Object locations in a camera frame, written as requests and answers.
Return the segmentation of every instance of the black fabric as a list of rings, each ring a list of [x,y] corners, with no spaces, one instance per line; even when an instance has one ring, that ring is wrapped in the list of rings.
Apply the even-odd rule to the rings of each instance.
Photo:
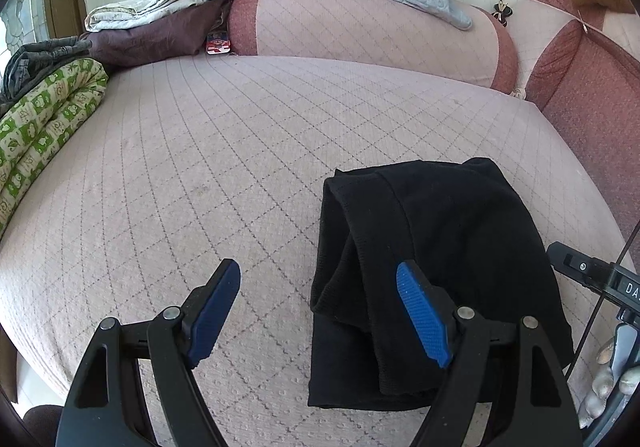
[[[60,405],[38,405],[24,414],[24,426],[42,447],[55,447],[62,410]]]
[[[486,158],[336,171],[324,182],[308,404],[375,411],[430,405],[442,377],[396,289],[414,259],[485,318],[533,315],[563,366],[573,356],[558,284],[529,211]],[[491,400],[489,363],[481,400]]]

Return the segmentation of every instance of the mattress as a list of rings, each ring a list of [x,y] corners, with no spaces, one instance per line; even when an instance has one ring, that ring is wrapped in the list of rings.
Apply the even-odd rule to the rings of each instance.
[[[409,445],[426,409],[306,406],[322,182],[335,168],[472,156],[500,166],[545,245],[618,255],[609,208],[530,102],[328,59],[200,55],[132,68],[111,78],[7,227],[0,321],[63,397],[103,317],[150,319],[231,257],[240,293],[194,372],[229,445]],[[595,297],[559,286],[577,342]],[[614,316],[605,303],[572,376],[576,399]],[[148,363],[142,371],[158,441],[169,445]],[[487,413],[478,405],[468,445]]]

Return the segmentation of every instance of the blue rubber pad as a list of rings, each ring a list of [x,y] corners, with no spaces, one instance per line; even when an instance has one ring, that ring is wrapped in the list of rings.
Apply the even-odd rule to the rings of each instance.
[[[398,265],[396,286],[424,352],[440,367],[447,367],[452,359],[447,329],[406,263]]]
[[[240,267],[232,261],[191,327],[191,348],[187,353],[191,369],[211,354],[239,289]]]

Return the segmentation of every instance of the diamond pattern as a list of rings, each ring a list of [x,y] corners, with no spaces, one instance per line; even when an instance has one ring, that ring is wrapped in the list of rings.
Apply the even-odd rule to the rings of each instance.
[[[542,52],[558,32],[574,17],[535,0],[520,1],[518,15],[509,19],[507,31],[518,52],[516,88],[524,88]]]
[[[121,72],[4,234],[0,320],[64,394],[104,316],[149,319],[233,257],[241,293],[196,370],[228,441],[406,445],[425,410],[306,407],[322,182],[335,168],[472,156],[500,165],[545,244],[617,255],[623,239],[609,208],[528,102],[326,59],[196,56]],[[564,279],[559,286],[577,341],[594,296]],[[614,316],[606,304],[572,377],[575,398],[588,388]],[[144,384],[168,445],[152,380]],[[480,438],[482,417],[479,407],[469,438]]]
[[[489,88],[504,65],[496,28],[477,8],[451,2],[472,19],[473,37],[389,0],[260,0],[255,18],[258,55],[365,62]],[[357,96],[352,90],[347,91]],[[337,98],[344,91],[330,85],[324,93]]]

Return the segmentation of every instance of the screw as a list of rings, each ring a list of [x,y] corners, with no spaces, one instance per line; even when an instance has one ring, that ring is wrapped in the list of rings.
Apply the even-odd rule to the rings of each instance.
[[[536,319],[535,317],[532,317],[531,315],[527,315],[522,320],[522,323],[530,330],[535,330],[538,327],[538,319]]]
[[[102,321],[100,322],[100,329],[110,330],[115,325],[116,325],[116,319],[114,319],[113,317],[107,317],[106,319],[102,319]]]
[[[469,306],[460,306],[460,308],[458,308],[458,317],[460,317],[461,319],[465,319],[468,321],[475,316],[476,312],[474,312],[472,308],[469,308]]]
[[[167,319],[168,321],[172,321],[177,319],[180,316],[180,308],[178,306],[169,306],[162,312],[162,317]]]

